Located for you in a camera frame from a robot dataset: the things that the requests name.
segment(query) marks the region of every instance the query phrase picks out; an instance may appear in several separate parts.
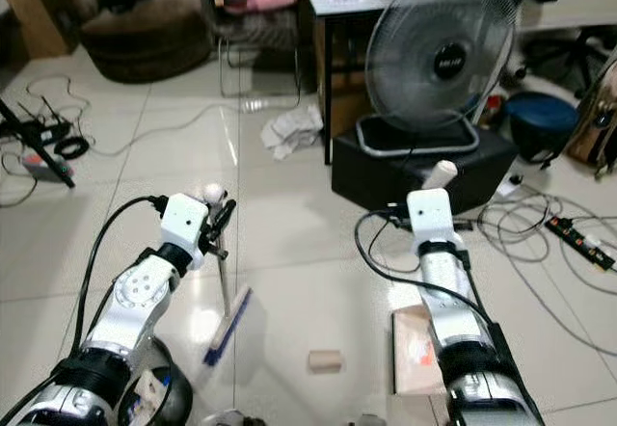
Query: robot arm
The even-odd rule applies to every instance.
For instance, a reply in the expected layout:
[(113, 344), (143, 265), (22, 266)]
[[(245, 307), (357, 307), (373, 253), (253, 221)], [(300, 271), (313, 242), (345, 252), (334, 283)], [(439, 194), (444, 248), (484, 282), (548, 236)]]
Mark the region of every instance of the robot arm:
[[(423, 280), (469, 297), (469, 256), (454, 232), (447, 192), (411, 192), (407, 203)], [(420, 295), (431, 315), (430, 334), (448, 392), (451, 424), (543, 424), (499, 325), (440, 291), (422, 288)]]
[(110, 304), (79, 354), (59, 363), (54, 383), (19, 424), (106, 426), (112, 422), (113, 408), (140, 365), (154, 325), (180, 280), (202, 265), (205, 253), (227, 254), (213, 242), (234, 207), (235, 201), (230, 200), (213, 216), (205, 203), (191, 197), (169, 198), (161, 222), (161, 247), (145, 250), (118, 277)]

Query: black tripod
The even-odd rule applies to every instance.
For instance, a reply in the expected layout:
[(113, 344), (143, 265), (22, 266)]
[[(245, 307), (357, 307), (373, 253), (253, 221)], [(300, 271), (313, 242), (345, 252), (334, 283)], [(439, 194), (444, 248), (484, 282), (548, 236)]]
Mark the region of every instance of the black tripod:
[(49, 169), (51, 169), (54, 174), (56, 174), (60, 178), (60, 180), (62, 180), (67, 185), (68, 188), (73, 188), (75, 186), (75, 183), (72, 181), (70, 176), (60, 168), (58, 163), (56, 163), (56, 161), (54, 161), (51, 156), (49, 156), (49, 153), (47, 153), (47, 151), (43, 147), (40, 139), (24, 127), (22, 122), (15, 115), (15, 113), (11, 111), (11, 109), (1, 98), (0, 115), (7, 121), (11, 132), (17, 138), (19, 138), (19, 140), (21, 140), (24, 145), (29, 146), (31, 149), (33, 149), (47, 164)]

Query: white cloth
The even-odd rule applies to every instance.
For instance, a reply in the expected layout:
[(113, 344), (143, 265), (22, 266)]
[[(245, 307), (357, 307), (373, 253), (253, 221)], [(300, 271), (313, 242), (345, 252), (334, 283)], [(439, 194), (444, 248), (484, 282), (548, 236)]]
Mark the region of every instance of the white cloth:
[(280, 161), (296, 149), (311, 146), (323, 126), (317, 105), (309, 105), (268, 120), (261, 130), (261, 141)]

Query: black box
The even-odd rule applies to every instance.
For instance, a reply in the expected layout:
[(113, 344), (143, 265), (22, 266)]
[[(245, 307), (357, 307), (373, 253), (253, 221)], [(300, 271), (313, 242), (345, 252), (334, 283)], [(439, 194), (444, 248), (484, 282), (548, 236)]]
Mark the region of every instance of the black box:
[(452, 213), (480, 206), (495, 193), (518, 152), (492, 131), (478, 128), (477, 132), (480, 145), (470, 153), (381, 159), (360, 149), (354, 128), (334, 139), (332, 189), (366, 209), (382, 209), (389, 202), (404, 202), (435, 164), (447, 159), (459, 172), (446, 187)]

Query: fan grille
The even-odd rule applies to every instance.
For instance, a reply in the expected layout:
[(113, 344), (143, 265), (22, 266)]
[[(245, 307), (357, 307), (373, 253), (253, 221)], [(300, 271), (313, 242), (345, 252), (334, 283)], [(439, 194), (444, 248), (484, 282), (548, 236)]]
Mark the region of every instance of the fan grille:
[(366, 56), (374, 108), (415, 132), (470, 115), (507, 61), (515, 17), (512, 0), (393, 0)]

